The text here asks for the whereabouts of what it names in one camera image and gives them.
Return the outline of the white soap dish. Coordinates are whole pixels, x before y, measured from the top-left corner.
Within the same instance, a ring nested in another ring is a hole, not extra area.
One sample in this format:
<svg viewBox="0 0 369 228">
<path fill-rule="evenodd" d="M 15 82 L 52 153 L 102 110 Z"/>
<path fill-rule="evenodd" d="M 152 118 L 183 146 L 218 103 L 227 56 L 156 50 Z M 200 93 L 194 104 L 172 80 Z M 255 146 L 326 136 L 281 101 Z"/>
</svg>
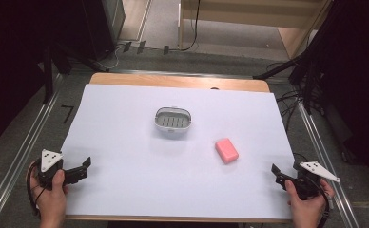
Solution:
<svg viewBox="0 0 369 228">
<path fill-rule="evenodd" d="M 154 123 L 161 131 L 183 133 L 191 126 L 192 118 L 186 109 L 161 107 L 155 114 Z"/>
</svg>

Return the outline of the white table cover sheet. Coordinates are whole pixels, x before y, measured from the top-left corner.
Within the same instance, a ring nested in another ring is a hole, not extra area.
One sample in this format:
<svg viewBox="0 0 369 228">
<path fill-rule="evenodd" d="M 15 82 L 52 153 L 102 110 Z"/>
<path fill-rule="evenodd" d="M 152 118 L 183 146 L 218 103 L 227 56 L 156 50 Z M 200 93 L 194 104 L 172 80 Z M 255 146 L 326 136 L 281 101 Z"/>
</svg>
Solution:
<svg viewBox="0 0 369 228">
<path fill-rule="evenodd" d="M 157 128 L 161 107 L 186 109 L 186 132 Z M 215 143 L 239 157 L 225 164 Z M 68 192 L 78 219 L 289 220 L 272 164 L 293 174 L 294 157 L 271 93 L 87 85 L 61 148 L 66 167 L 88 157 L 86 179 Z"/>
</svg>

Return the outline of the person's right hand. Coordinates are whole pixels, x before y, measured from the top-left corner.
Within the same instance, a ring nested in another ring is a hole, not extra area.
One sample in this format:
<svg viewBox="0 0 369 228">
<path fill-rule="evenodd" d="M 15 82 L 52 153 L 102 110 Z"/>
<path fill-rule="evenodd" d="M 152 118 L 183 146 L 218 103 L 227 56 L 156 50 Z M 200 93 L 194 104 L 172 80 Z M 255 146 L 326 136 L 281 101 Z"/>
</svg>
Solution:
<svg viewBox="0 0 369 228">
<path fill-rule="evenodd" d="M 325 197 L 301 200 L 291 180 L 285 182 L 294 228 L 317 228 L 326 205 Z"/>
</svg>

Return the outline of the black cabinet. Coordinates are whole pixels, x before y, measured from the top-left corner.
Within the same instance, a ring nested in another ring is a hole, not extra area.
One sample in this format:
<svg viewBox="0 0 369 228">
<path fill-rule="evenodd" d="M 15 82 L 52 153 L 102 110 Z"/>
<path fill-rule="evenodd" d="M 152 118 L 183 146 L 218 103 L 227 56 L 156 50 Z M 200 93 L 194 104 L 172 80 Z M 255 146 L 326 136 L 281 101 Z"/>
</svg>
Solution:
<svg viewBox="0 0 369 228">
<path fill-rule="evenodd" d="M 123 0 L 80 0 L 83 9 L 83 46 L 92 60 L 102 60 L 111 53 L 126 20 Z"/>
</svg>

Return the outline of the black curtain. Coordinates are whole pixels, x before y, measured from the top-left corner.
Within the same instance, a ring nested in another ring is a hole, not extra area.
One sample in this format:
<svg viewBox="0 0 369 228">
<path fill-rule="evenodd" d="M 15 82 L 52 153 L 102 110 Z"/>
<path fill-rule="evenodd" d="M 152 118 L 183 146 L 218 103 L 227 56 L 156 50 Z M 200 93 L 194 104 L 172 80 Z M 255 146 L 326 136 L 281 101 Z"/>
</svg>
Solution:
<svg viewBox="0 0 369 228">
<path fill-rule="evenodd" d="M 59 41 L 73 0 L 0 0 L 0 137 L 29 99 L 45 87 L 44 48 L 70 72 Z"/>
<path fill-rule="evenodd" d="M 369 0 L 332 0 L 308 50 L 325 101 L 347 130 L 341 143 L 369 167 Z"/>
</svg>

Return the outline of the black stand leg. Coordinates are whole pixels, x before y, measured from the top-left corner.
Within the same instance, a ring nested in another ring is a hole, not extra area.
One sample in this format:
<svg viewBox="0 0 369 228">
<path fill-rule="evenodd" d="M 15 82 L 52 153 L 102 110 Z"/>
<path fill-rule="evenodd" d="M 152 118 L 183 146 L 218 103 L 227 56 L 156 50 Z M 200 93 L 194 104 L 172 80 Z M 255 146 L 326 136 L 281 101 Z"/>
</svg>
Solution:
<svg viewBox="0 0 369 228">
<path fill-rule="evenodd" d="M 284 70 L 286 70 L 286 69 L 288 69 L 292 66 L 295 66 L 298 62 L 301 61 L 302 58 L 303 58 L 303 56 L 301 54 L 301 55 L 295 57 L 294 59 L 291 59 L 291 60 L 289 60 L 289 61 L 287 61 L 287 62 L 285 62 L 285 63 L 283 63 L 279 66 L 276 66 L 273 69 L 271 69 L 271 70 L 269 70 L 269 71 L 267 71 L 263 74 L 252 76 L 252 79 L 254 79 L 254 80 L 266 80 L 266 79 L 268 79 L 268 78 L 270 78 L 270 77 L 272 77 L 272 76 L 274 76 L 274 75 L 276 75 L 276 74 L 278 74 L 278 73 L 280 73 L 280 72 L 282 72 L 282 71 L 284 71 Z"/>
</svg>

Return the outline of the black metal stand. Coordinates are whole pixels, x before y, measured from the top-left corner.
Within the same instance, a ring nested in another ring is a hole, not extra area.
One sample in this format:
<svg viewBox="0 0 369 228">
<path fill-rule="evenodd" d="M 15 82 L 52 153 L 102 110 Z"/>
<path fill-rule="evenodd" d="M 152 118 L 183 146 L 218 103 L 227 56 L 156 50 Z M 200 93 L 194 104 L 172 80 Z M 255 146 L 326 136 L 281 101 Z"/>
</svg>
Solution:
<svg viewBox="0 0 369 228">
<path fill-rule="evenodd" d="M 51 53 L 50 47 L 46 46 L 44 48 L 44 75 L 45 75 L 45 97 L 44 104 L 47 104 L 51 99 L 53 94 L 53 78 L 52 78 L 52 62 L 51 62 Z"/>
</svg>

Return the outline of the pink soap bar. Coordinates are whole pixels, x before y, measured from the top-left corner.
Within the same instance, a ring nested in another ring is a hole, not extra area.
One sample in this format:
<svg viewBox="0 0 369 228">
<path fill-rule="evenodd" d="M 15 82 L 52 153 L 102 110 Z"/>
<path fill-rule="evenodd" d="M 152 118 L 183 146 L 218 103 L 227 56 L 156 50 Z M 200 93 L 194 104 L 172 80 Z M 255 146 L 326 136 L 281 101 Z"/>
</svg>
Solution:
<svg viewBox="0 0 369 228">
<path fill-rule="evenodd" d="M 231 163 L 239 157 L 238 151 L 228 138 L 216 142 L 215 149 L 225 164 Z"/>
</svg>

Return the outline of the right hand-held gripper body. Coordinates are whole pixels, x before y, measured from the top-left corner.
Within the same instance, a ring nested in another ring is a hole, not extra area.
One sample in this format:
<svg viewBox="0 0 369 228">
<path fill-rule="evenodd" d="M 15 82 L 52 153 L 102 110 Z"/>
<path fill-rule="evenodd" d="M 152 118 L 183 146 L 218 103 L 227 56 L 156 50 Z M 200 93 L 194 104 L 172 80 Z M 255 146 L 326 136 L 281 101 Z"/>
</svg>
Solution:
<svg viewBox="0 0 369 228">
<path fill-rule="evenodd" d="M 315 197 L 319 193 L 320 180 L 322 178 L 340 182 L 340 178 L 335 176 L 317 161 L 295 162 L 294 168 L 297 170 L 297 178 L 294 183 L 301 200 Z"/>
</svg>

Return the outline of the metal floor rail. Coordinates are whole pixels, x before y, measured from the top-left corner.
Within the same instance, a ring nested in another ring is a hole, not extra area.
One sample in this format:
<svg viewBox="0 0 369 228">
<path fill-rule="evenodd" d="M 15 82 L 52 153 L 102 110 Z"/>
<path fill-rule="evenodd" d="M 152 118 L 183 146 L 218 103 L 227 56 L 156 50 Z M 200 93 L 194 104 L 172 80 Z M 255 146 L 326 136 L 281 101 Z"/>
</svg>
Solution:
<svg viewBox="0 0 369 228">
<path fill-rule="evenodd" d="M 332 174 L 337 175 L 333 163 L 331 162 L 330 156 L 324 146 L 324 143 L 320 137 L 320 133 L 315 125 L 313 117 L 307 113 L 302 101 L 297 100 L 298 110 L 301 114 L 305 128 L 307 129 L 310 140 L 314 146 L 315 152 L 318 157 L 320 164 L 330 171 Z M 334 202 L 339 209 L 341 219 L 346 228 L 359 228 L 358 220 L 354 214 L 353 207 L 350 200 L 347 198 L 345 191 L 340 182 L 330 181 L 333 189 L 335 190 Z"/>
<path fill-rule="evenodd" d="M 60 89 L 67 75 L 57 74 L 53 77 L 53 94 L 44 104 L 40 89 L 10 123 L 4 134 L 0 137 L 0 215 L 9 200 L 14 186 L 22 179 L 22 201 L 17 202 L 21 209 L 16 210 L 19 215 L 27 208 L 31 214 L 29 200 L 27 199 L 25 173 L 30 161 L 35 161 L 41 154 L 41 148 L 34 152 L 34 146 L 49 118 L 49 115 L 59 97 Z"/>
</svg>

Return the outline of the person's left hand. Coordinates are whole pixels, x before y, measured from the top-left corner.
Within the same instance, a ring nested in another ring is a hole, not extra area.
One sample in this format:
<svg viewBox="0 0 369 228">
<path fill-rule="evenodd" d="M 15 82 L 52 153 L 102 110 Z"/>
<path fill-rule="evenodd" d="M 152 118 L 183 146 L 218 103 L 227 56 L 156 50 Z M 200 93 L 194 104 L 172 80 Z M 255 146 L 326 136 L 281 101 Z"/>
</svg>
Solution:
<svg viewBox="0 0 369 228">
<path fill-rule="evenodd" d="M 68 188 L 63 185 L 65 173 L 58 170 L 52 180 L 52 189 L 39 185 L 36 178 L 36 168 L 29 175 L 30 190 L 33 201 L 40 212 L 40 228 L 62 228 L 66 217 Z"/>
</svg>

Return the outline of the light wooden shelf unit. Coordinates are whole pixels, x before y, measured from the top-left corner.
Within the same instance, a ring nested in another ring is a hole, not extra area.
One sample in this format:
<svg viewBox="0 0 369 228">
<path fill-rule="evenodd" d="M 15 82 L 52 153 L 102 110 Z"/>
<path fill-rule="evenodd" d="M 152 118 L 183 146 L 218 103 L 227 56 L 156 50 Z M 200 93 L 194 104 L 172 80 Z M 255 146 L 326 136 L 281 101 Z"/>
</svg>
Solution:
<svg viewBox="0 0 369 228">
<path fill-rule="evenodd" d="M 178 45 L 184 19 L 247 24 L 278 29 L 290 59 L 327 16 L 332 0 L 180 0 Z"/>
</svg>

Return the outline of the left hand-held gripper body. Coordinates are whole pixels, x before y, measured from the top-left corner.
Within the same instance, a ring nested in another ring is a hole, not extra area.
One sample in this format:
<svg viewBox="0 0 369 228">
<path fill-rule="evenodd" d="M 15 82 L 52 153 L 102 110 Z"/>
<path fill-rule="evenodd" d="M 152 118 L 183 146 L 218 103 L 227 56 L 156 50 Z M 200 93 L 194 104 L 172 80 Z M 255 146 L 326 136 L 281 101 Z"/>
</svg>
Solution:
<svg viewBox="0 0 369 228">
<path fill-rule="evenodd" d="M 63 168 L 63 155 L 61 152 L 42 150 L 38 166 L 39 185 L 45 189 L 52 189 L 52 180 L 56 172 Z"/>
</svg>

